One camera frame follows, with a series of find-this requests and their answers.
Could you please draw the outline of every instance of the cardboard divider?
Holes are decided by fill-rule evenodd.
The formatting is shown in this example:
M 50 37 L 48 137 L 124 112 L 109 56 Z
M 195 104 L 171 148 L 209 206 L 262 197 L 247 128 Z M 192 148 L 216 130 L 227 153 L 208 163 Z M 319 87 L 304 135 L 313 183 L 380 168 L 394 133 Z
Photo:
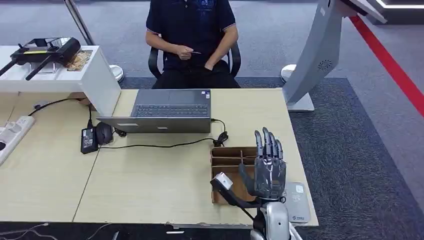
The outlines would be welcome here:
M 243 180 L 239 174 L 239 164 L 246 165 L 247 173 L 254 177 L 256 147 L 215 147 L 210 152 L 212 178 L 219 173 L 225 173 L 232 181 L 231 190 L 244 201 L 253 201 L 255 197 L 248 194 Z M 228 204 L 227 201 L 215 191 L 212 191 L 214 204 Z

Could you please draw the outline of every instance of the red floor stripe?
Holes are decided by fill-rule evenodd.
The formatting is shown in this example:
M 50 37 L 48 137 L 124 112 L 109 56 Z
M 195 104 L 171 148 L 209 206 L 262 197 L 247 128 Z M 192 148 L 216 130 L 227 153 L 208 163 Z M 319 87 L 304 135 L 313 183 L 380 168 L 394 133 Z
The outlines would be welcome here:
M 424 95 L 359 16 L 350 20 L 409 101 L 424 117 Z

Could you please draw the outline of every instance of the power adapter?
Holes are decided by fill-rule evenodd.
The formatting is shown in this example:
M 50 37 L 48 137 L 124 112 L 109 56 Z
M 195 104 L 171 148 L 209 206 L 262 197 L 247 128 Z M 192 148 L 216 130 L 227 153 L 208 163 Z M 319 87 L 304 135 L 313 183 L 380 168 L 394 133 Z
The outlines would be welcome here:
M 81 130 L 81 153 L 89 154 L 99 149 L 96 138 L 96 129 L 89 126 Z

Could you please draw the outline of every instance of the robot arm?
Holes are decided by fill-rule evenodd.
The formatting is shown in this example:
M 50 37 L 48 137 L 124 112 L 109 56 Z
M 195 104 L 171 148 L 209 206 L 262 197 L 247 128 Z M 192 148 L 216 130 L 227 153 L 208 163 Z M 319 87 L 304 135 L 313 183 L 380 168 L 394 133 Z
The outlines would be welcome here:
M 256 196 L 255 200 L 244 201 L 237 197 L 230 189 L 233 182 L 223 172 L 217 174 L 210 183 L 213 190 L 218 191 L 230 205 L 241 208 L 253 220 L 253 229 L 250 232 L 252 240 L 290 240 L 291 228 L 292 231 L 296 230 L 291 226 L 287 208 L 282 202 L 286 184 L 286 163 L 283 161 L 282 144 L 266 127 L 262 131 L 264 145 L 260 132 L 254 132 L 254 179 L 247 174 L 243 163 L 238 166 L 247 192 Z M 252 208 L 257 209 L 255 217 L 245 210 Z

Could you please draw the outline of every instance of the man's arm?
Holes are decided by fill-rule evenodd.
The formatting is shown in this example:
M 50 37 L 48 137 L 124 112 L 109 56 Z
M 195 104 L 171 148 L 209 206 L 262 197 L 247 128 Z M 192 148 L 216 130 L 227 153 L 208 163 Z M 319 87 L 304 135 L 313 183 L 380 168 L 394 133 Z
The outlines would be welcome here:
M 176 45 L 162 39 L 157 33 L 146 31 L 146 43 L 155 49 L 160 49 L 164 52 L 176 54 L 181 60 L 188 60 L 192 57 L 192 51 L 188 46 Z
M 209 60 L 205 63 L 204 67 L 212 70 L 230 50 L 230 48 L 237 42 L 239 39 L 239 33 L 237 31 L 236 24 L 233 24 L 224 29 L 224 37 L 221 39 L 218 47 L 215 52 L 210 56 Z

